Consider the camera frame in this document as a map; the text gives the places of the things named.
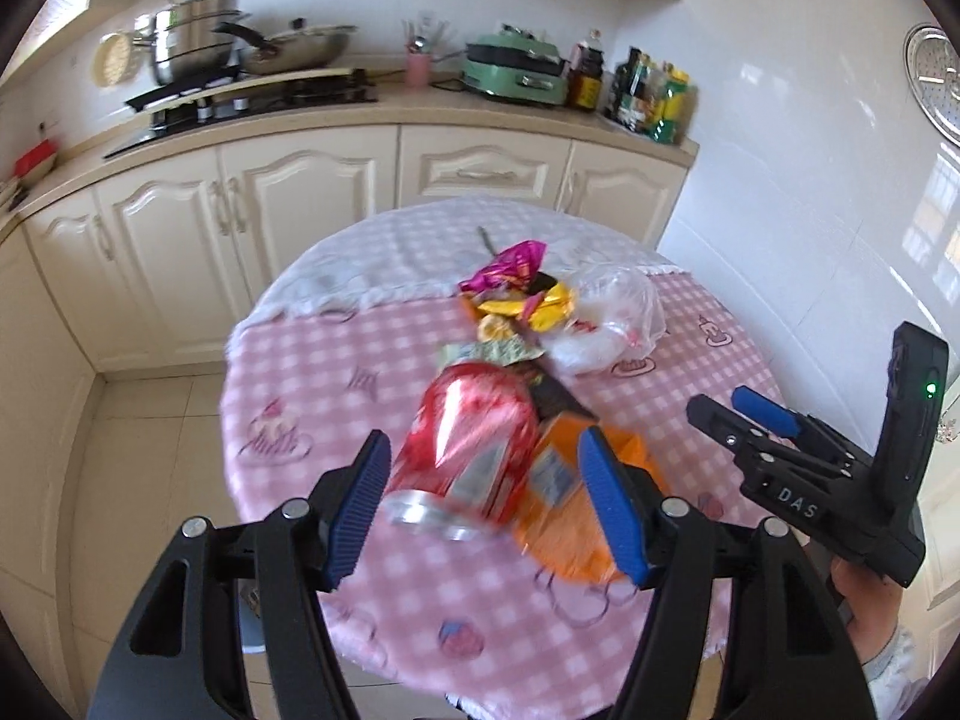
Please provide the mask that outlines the person's right hand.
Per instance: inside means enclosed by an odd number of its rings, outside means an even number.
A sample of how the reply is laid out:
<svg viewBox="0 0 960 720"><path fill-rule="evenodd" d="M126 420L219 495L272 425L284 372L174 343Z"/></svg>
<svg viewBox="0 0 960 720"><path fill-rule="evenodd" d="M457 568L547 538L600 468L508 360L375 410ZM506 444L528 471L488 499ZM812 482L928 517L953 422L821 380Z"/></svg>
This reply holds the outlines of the person's right hand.
<svg viewBox="0 0 960 720"><path fill-rule="evenodd" d="M903 589L869 567L833 557L830 578L850 606L846 631L862 665L885 649L898 626Z"/></svg>

